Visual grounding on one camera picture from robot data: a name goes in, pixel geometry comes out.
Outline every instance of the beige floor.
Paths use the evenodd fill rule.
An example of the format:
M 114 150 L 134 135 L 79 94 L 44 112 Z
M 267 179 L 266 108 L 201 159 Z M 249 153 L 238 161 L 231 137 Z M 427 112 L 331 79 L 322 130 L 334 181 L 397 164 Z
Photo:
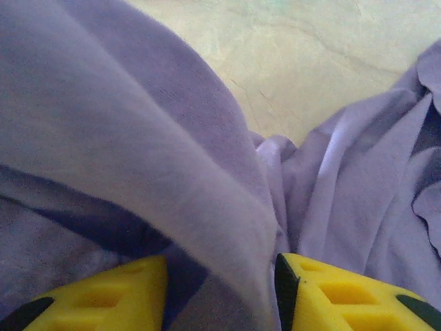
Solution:
M 186 40 L 249 127 L 299 144 L 441 37 L 439 0 L 131 0 Z

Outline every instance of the black trim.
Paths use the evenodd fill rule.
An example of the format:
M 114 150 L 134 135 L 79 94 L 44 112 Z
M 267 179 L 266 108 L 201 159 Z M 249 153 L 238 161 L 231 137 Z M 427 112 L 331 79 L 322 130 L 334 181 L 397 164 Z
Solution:
M 415 315 L 429 324 L 435 331 L 441 331 L 441 312 L 427 302 L 399 294 L 396 298 Z
M 282 254 L 277 255 L 274 285 L 282 331 L 292 330 L 299 281 L 286 258 Z
M 50 305 L 54 303 L 54 299 L 44 297 L 37 299 L 18 307 L 5 319 L 0 321 L 1 331 L 23 331 L 38 316 L 40 316 Z

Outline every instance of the wrinkled cloth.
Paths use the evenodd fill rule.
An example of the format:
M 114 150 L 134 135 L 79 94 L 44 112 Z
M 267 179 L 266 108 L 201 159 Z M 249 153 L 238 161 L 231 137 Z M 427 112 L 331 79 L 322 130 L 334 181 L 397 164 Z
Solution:
M 4 1 L 0 35 L 0 317 L 150 254 L 173 330 L 277 330 L 279 252 L 441 308 L 441 42 L 297 148 L 126 3 Z

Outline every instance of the hole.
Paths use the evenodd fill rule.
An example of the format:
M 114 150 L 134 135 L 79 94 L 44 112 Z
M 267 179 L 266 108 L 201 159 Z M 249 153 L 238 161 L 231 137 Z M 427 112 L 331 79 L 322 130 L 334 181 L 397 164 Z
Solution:
M 118 304 L 127 291 L 126 286 L 95 286 L 82 294 L 75 302 L 78 308 L 112 308 Z
M 50 324 L 47 331 L 95 331 L 100 319 L 60 318 Z
M 335 305 L 369 305 L 376 300 L 361 285 L 328 283 L 320 285 L 326 297 Z
M 399 320 L 391 315 L 357 314 L 345 316 L 353 331 L 405 331 Z
M 304 271 L 322 271 L 322 268 L 312 263 L 302 262 L 300 266 Z

